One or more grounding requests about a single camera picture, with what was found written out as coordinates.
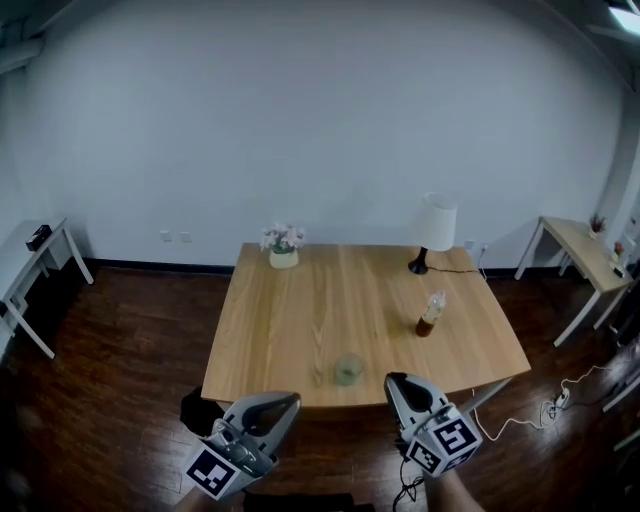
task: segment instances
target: power strip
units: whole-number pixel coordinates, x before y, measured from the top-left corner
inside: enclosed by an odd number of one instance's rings
[[[569,388],[562,388],[562,393],[560,396],[556,398],[555,406],[559,409],[564,409],[564,406],[567,405],[569,401]]]

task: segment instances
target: flower pot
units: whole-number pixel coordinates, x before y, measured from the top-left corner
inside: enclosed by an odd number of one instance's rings
[[[295,267],[299,261],[298,251],[284,253],[271,251],[269,254],[269,263],[271,263],[273,268],[283,269]]]

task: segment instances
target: baseboard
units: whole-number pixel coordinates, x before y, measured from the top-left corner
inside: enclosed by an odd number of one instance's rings
[[[159,272],[181,272],[185,274],[210,274],[230,276],[235,267],[231,265],[188,265],[183,263],[160,263],[154,261],[103,260],[84,258],[91,267],[129,268],[134,270],[156,270]]]
[[[516,275],[517,268],[485,268],[487,279],[509,279]],[[560,267],[533,267],[525,269],[523,279],[540,279],[542,277],[560,277]],[[563,277],[579,278],[582,275],[575,267],[568,267]]]
[[[215,276],[230,276],[235,269],[232,265],[188,265],[183,263],[160,263],[154,261],[103,260],[99,258],[85,258],[87,265],[93,267],[129,268],[133,270],[156,270],[158,272],[182,272],[185,274],[209,274]],[[510,279],[516,274],[517,268],[485,268],[487,279]],[[560,267],[528,268],[523,278],[558,277]],[[574,267],[567,268],[565,277],[582,277]]]

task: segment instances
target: black device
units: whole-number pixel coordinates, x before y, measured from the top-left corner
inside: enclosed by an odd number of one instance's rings
[[[51,236],[51,228],[48,224],[43,224],[38,230],[27,240],[27,249],[32,252],[37,251],[44,241]]]

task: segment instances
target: power cord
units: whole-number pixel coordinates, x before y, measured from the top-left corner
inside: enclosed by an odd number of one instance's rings
[[[597,366],[594,365],[591,367],[591,369],[585,373],[584,375],[580,376],[579,379],[577,380],[571,380],[568,378],[562,379],[562,381],[560,382],[560,387],[562,388],[562,392],[564,393],[565,391],[567,391],[567,388],[565,387],[565,382],[567,383],[571,383],[571,384],[578,384],[582,379],[588,377],[591,372],[593,372],[593,370],[602,370],[602,371],[609,371],[609,370],[613,370],[616,366],[619,366],[623,363],[627,363],[629,361],[631,361],[631,359],[633,359],[633,351],[637,349],[637,347],[640,347],[640,342],[638,341],[638,339],[636,339],[636,341],[629,347],[629,357],[623,361],[620,361],[612,366]],[[485,436],[487,436],[487,439],[489,439],[490,441],[497,441],[498,438],[502,435],[502,432],[504,432],[504,429],[506,428],[506,426],[509,423],[518,423],[519,425],[531,425],[533,428],[535,428],[536,430],[544,430],[550,426],[552,426],[555,423],[555,420],[558,416],[558,412],[563,412],[563,411],[567,411],[569,410],[571,407],[573,407],[574,405],[582,405],[585,407],[591,406],[591,405],[596,405],[600,402],[602,402],[602,400],[604,400],[605,398],[611,396],[613,394],[613,392],[618,388],[618,385],[614,386],[609,392],[607,392],[606,395],[604,395],[602,398],[592,402],[592,403],[581,403],[581,402],[576,402],[573,403],[571,405],[569,405],[568,407],[561,407],[559,405],[556,405],[554,402],[551,402],[550,400],[545,400],[544,402],[542,402],[540,404],[540,421],[539,424],[536,425],[533,421],[530,420],[518,420],[515,418],[508,418],[507,421],[504,422],[504,424],[502,425],[502,428],[500,429],[500,431],[498,432],[498,435],[496,437],[491,437],[489,435],[489,433],[484,429],[484,427],[482,426],[482,424],[480,423],[480,418],[478,418],[478,410],[474,409],[473,410],[473,414],[475,416],[476,419],[476,423],[478,425],[478,427],[480,428],[480,430],[482,430],[482,432],[484,433]],[[545,418],[549,418],[551,420],[550,423],[546,423],[545,422]]]
[[[402,470],[404,469],[405,462],[406,462],[406,459],[403,458],[402,464],[400,464],[400,482],[402,483],[402,489],[396,496],[396,499],[393,500],[393,512],[396,512],[396,507],[398,506],[398,503],[402,498],[405,497],[405,495],[409,496],[411,501],[415,503],[418,495],[418,491],[416,490],[416,487],[424,483],[424,477],[421,477],[421,476],[416,477],[413,480],[413,482],[411,482],[410,484],[405,483],[404,477],[402,475]]]
[[[438,272],[451,272],[453,274],[468,274],[469,272],[480,272],[479,270],[450,270],[446,268],[427,267],[429,270],[437,270]]]
[[[480,265],[480,261],[482,260],[482,257],[484,256],[484,253],[487,252],[488,249],[488,245],[485,244],[482,246],[482,249],[480,250],[480,256],[478,256],[478,261],[476,262],[476,266],[480,269],[480,271],[482,272],[482,277],[484,277],[484,280],[487,280],[487,274],[484,271],[484,268],[482,268],[482,265]]]

